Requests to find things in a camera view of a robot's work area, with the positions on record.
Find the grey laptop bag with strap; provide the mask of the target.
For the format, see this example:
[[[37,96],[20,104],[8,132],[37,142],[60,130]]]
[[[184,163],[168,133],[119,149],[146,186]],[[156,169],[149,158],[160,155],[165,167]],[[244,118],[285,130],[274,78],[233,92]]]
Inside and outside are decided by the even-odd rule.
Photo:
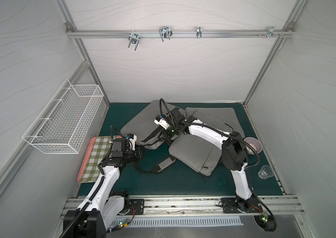
[[[120,132],[124,135],[136,135],[136,145],[156,150],[166,142],[164,134],[161,132],[164,128],[154,123],[160,114],[160,102],[155,100],[130,120]]]

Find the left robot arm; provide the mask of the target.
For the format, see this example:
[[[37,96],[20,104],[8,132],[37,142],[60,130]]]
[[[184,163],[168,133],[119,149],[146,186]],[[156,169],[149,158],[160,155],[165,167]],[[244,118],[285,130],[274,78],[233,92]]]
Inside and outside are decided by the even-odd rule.
[[[143,159],[145,150],[129,134],[112,141],[109,154],[98,164],[99,177],[84,201],[63,219],[62,238],[105,238],[143,213],[143,200],[132,201],[127,191],[112,192],[123,169]]]

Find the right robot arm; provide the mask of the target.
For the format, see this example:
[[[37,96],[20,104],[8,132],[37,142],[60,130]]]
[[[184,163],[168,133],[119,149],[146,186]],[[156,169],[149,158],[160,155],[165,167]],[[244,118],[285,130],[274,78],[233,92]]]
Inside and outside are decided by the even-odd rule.
[[[247,170],[248,153],[259,153],[244,140],[226,119],[237,121],[233,109],[189,108],[182,114],[174,109],[168,116],[156,116],[154,122],[172,141],[169,154],[204,176],[210,176],[218,163],[232,174],[235,187],[234,206],[247,213],[260,200],[254,193]]]

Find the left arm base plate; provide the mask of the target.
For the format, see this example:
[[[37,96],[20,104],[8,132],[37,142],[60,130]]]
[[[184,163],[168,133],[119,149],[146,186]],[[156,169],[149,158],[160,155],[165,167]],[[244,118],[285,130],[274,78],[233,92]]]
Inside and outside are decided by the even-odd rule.
[[[143,215],[144,214],[144,199],[130,199],[125,201],[125,206],[118,215],[121,216],[132,216],[132,215]]]

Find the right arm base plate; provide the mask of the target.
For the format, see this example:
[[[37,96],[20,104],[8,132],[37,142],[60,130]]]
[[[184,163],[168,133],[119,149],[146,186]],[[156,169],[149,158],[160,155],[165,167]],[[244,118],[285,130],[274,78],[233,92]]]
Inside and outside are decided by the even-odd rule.
[[[251,196],[249,199],[244,200],[238,196],[236,197],[223,197],[220,199],[218,206],[222,209],[223,213],[261,213],[263,208],[258,200]]]

